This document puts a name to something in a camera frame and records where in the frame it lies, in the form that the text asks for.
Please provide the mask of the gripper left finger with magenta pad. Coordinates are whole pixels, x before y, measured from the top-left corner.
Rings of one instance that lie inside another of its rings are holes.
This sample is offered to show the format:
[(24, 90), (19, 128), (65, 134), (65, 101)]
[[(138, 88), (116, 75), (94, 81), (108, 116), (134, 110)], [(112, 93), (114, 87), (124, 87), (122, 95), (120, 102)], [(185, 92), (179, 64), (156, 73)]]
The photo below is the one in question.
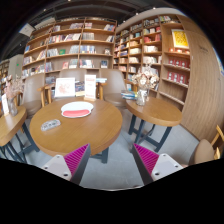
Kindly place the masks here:
[(65, 156), (54, 156), (42, 169), (79, 185), (89, 160), (90, 152), (90, 145), (83, 145)]

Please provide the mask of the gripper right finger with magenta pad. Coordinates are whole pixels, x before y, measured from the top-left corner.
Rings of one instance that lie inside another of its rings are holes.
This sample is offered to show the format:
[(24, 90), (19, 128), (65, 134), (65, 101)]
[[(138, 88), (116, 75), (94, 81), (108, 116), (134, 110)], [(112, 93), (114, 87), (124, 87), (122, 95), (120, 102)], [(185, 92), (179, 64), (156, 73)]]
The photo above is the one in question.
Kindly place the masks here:
[(157, 154), (136, 143), (133, 144), (132, 153), (145, 185), (182, 169), (168, 154)]

